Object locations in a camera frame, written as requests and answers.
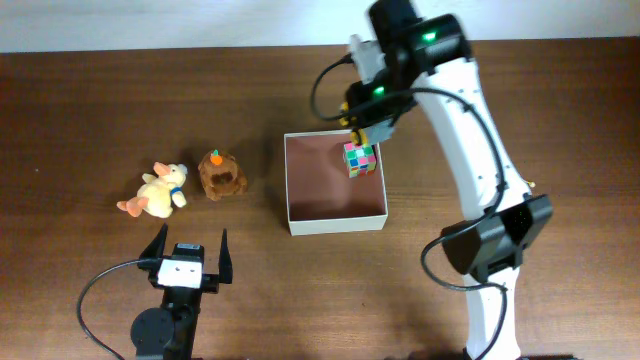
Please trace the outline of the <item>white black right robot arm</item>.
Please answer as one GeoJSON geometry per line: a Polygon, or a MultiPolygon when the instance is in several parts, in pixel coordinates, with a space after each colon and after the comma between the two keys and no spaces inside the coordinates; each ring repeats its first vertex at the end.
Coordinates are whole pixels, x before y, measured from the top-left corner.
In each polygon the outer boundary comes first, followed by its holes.
{"type": "Polygon", "coordinates": [[[409,1],[376,1],[368,10],[375,40],[353,36],[360,79],[347,90],[342,124],[358,144],[388,140],[399,117],[418,106],[454,177],[463,221],[436,239],[463,277],[467,359],[518,359],[515,285],[525,250],[550,220],[546,195],[533,195],[492,121],[479,69],[457,18],[418,16],[409,1]]]}

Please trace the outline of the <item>multicolour puzzle cube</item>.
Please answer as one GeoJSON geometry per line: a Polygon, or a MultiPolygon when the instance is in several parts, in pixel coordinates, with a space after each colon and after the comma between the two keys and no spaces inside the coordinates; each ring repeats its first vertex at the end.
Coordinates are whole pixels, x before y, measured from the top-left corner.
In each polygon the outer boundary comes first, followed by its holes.
{"type": "Polygon", "coordinates": [[[343,159],[350,178],[373,174],[377,168],[377,157],[371,145],[343,145],[343,159]]]}

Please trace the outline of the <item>yellow grey toy truck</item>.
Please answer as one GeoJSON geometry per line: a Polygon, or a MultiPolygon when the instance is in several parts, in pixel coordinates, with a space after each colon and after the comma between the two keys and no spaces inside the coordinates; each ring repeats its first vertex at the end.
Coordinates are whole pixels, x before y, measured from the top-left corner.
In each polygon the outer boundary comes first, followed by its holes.
{"type": "Polygon", "coordinates": [[[354,145],[375,145],[392,137],[395,131],[393,119],[394,116],[391,115],[372,125],[358,125],[358,118],[350,116],[340,118],[339,124],[351,130],[351,142],[354,145]]]}

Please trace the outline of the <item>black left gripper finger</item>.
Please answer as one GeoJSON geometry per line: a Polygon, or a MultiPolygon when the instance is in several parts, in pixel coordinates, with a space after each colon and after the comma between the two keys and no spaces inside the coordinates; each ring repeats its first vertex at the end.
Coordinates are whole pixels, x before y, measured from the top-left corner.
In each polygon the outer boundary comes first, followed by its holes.
{"type": "Polygon", "coordinates": [[[166,237],[168,234],[168,225],[164,223],[154,239],[142,251],[139,256],[140,260],[161,258],[164,254],[166,237]]]}
{"type": "Polygon", "coordinates": [[[219,282],[221,284],[233,283],[233,263],[228,247],[228,233],[226,228],[223,229],[221,236],[221,245],[218,258],[218,271],[219,282]]]}

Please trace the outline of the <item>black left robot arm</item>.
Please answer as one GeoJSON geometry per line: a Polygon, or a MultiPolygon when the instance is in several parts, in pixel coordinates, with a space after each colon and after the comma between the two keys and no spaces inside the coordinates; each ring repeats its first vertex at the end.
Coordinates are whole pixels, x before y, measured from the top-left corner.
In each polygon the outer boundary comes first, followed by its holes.
{"type": "Polygon", "coordinates": [[[233,282],[233,264],[227,233],[221,236],[218,272],[204,271],[205,249],[178,243],[164,254],[168,226],[164,224],[140,254],[138,268],[149,283],[163,291],[159,306],[141,312],[133,321],[130,337],[137,359],[190,360],[204,294],[216,294],[222,284],[233,282]]]}

